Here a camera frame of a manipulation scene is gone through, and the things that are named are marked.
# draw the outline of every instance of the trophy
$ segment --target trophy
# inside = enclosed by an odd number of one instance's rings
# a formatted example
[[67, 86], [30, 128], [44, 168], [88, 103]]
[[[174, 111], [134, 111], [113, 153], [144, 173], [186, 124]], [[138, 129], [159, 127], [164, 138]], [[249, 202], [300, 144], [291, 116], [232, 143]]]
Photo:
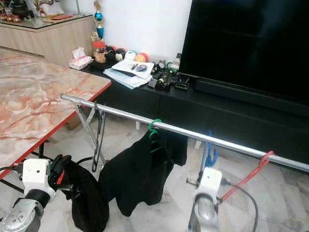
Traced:
[[94, 1], [94, 6], [96, 9], [96, 13], [94, 15], [94, 19], [95, 22], [97, 24], [96, 28], [97, 28], [97, 33], [98, 36], [100, 37], [100, 39], [103, 39], [103, 33], [104, 33], [104, 27], [103, 27], [103, 23], [104, 23], [104, 18], [103, 18], [103, 14], [101, 13], [101, 5], [100, 3], [96, 0]]

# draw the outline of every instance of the glass shelf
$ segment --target glass shelf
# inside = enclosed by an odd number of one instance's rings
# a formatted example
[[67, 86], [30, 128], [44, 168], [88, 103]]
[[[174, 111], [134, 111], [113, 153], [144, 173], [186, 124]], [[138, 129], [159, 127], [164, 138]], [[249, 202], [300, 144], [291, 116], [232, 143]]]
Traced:
[[55, 24], [62, 23], [62, 22], [68, 22], [68, 21], [72, 21], [72, 20], [75, 20], [75, 19], [84, 18], [84, 17], [90, 16], [90, 15], [91, 14], [86, 14], [86, 15], [83, 14], [81, 16], [75, 15], [72, 18], [68, 18], [67, 20], [56, 22], [56, 23], [44, 22], [44, 18], [40, 18], [40, 17], [35, 17], [35, 18], [31, 18], [31, 19], [23, 19], [19, 23], [0, 19], [0, 24], [7, 24], [7, 25], [13, 25], [13, 26], [19, 26], [19, 27], [31, 28], [31, 29], [41, 29], [41, 28], [45, 28], [45, 27], [48, 27], [48, 26], [52, 26], [52, 25], [55, 25]]

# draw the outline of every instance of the black cloth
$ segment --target black cloth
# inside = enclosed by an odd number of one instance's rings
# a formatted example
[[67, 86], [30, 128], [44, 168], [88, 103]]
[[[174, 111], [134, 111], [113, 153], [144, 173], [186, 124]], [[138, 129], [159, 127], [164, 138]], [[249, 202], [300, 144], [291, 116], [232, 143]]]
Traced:
[[72, 199], [72, 217], [84, 232], [102, 232], [109, 219], [108, 201], [100, 194], [98, 182], [82, 166], [71, 161], [66, 167], [62, 184], [73, 184], [73, 191], [63, 191]]
[[[127, 217], [140, 202], [159, 203], [174, 164], [185, 165], [187, 137], [170, 131], [158, 132], [156, 143], [152, 143], [150, 132], [147, 132], [108, 161], [100, 172], [98, 182], [103, 197], [108, 201], [116, 198], [120, 211]], [[151, 153], [159, 146], [162, 148]]]

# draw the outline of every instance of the tiled floor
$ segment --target tiled floor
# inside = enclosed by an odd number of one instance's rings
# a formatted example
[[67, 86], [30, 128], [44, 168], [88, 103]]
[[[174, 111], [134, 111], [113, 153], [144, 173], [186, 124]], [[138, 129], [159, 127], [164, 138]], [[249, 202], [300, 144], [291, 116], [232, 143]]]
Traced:
[[[139, 140], [146, 132], [146, 125], [135, 130], [135, 122], [109, 116], [104, 137], [104, 155], [110, 159]], [[188, 142], [188, 160], [184, 167], [175, 166], [169, 175], [161, 203], [147, 206], [140, 203], [131, 217], [123, 216], [115, 200], [110, 202], [110, 220], [107, 232], [184, 232], [192, 208], [194, 187], [186, 183], [187, 177], [196, 179], [203, 146], [194, 150], [194, 140]], [[72, 155], [73, 160], [91, 156], [93, 148], [82, 126], [70, 131], [63, 127], [45, 144], [45, 154]], [[250, 173], [258, 160], [227, 150], [220, 150], [215, 168], [224, 177], [237, 183]], [[90, 170], [91, 162], [84, 167]], [[17, 174], [10, 173], [6, 180], [17, 181]], [[244, 186], [254, 196], [259, 206], [259, 232], [309, 231], [309, 177], [269, 164], [259, 175]], [[221, 187], [219, 196], [227, 191]], [[0, 183], [0, 217], [22, 195]], [[58, 192], [54, 202], [48, 204], [42, 218], [40, 232], [78, 232], [71, 212], [71, 202]], [[253, 227], [254, 207], [241, 192], [234, 193], [219, 208], [221, 232], [250, 232]]]

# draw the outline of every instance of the tissue box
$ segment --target tissue box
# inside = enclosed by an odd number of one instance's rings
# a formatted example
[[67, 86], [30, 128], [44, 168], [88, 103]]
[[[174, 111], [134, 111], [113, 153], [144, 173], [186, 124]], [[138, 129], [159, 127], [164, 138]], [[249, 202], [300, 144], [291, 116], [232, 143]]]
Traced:
[[72, 59], [69, 61], [69, 67], [73, 69], [83, 69], [86, 67], [88, 64], [92, 63], [93, 59], [89, 56], [81, 56], [78, 57], [77, 59]]

